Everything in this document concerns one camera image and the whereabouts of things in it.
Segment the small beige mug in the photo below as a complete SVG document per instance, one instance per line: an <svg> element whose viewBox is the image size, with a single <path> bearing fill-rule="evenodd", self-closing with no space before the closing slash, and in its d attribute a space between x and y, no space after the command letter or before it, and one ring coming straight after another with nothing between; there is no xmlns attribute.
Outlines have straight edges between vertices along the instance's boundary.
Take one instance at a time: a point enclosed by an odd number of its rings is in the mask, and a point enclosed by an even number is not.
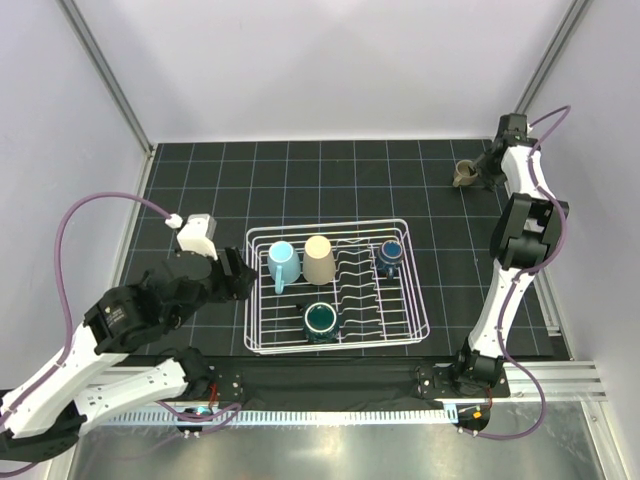
<svg viewBox="0 0 640 480"><path fill-rule="evenodd" d="M471 186L478 178L472 160L460 160L456 163L452 185L456 188Z"/></svg>

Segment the blue mug cream inside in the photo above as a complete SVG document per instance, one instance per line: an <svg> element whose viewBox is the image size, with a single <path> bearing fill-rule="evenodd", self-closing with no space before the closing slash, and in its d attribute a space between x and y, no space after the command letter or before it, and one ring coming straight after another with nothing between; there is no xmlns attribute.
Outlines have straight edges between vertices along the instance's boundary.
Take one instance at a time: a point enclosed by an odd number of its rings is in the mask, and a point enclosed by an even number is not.
<svg viewBox="0 0 640 480"><path fill-rule="evenodd" d="M268 250L268 270L274 281L275 293L280 295L286 286L295 283L301 275L299 255L286 241L273 243Z"/></svg>

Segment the beige paper cup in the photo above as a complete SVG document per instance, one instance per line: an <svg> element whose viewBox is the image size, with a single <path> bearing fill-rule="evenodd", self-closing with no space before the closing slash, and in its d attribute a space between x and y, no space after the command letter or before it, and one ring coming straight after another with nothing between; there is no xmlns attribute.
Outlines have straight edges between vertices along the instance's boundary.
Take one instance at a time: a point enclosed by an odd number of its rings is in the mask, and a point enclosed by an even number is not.
<svg viewBox="0 0 640 480"><path fill-rule="evenodd" d="M303 276L312 285L322 286L333 281L336 263L330 241L321 235L310 237L304 246Z"/></svg>

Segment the dark green mug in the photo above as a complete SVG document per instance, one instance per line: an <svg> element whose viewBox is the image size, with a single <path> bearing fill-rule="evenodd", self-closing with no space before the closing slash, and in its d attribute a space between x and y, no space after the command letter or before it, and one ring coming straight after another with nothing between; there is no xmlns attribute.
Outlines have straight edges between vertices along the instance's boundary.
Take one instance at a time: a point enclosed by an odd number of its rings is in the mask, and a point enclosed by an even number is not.
<svg viewBox="0 0 640 480"><path fill-rule="evenodd" d="M297 304L304 335L311 344L336 342L341 323L337 310L329 303Z"/></svg>

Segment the small speckled blue cup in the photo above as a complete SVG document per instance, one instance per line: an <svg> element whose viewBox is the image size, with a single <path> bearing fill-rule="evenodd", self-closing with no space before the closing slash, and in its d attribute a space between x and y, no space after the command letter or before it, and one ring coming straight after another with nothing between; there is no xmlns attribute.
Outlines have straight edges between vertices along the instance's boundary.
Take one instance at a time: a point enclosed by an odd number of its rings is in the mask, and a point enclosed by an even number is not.
<svg viewBox="0 0 640 480"><path fill-rule="evenodd" d="M380 245L375 256L376 270L386 279L393 279L398 273L404 259L404 248L393 239Z"/></svg>

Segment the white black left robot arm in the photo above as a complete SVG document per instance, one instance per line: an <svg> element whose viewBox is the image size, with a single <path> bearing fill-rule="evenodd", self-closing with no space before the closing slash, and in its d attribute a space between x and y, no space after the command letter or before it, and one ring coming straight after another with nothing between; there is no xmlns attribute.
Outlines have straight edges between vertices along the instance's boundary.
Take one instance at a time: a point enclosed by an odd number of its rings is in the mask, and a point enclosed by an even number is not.
<svg viewBox="0 0 640 480"><path fill-rule="evenodd" d="M165 399L201 400L216 382L204 355L187 347L145 372L107 386L91 381L144 345L180 328L208 304L249 298L257 273L238 249L216 259L181 252L132 284L108 290L62 352L1 399L5 461L39 463L74 446L95 427Z"/></svg>

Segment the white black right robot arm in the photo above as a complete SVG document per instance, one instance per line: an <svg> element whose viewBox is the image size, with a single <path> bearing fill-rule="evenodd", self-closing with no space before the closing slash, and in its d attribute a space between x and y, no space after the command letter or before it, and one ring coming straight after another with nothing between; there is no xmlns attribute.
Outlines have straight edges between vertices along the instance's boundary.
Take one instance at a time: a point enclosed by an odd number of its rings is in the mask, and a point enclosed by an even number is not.
<svg viewBox="0 0 640 480"><path fill-rule="evenodd" d="M487 187L508 186L509 200L492 233L491 285L476 325L450 372L452 388L473 396L496 387L509 360L507 340L525 291L566 239L569 205L551 192L541 164L541 139L523 114L500 117L496 136L473 164Z"/></svg>

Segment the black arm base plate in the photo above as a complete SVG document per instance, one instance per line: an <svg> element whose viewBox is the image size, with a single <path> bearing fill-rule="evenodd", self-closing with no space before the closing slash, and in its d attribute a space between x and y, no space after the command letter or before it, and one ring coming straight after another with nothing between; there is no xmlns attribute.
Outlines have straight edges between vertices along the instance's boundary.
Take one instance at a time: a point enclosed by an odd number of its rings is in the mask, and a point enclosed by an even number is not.
<svg viewBox="0 0 640 480"><path fill-rule="evenodd" d="M207 356L220 399L234 397L266 409L336 408L415 398L470 399L510 396L506 373L492 387L458 386L452 357L420 356Z"/></svg>

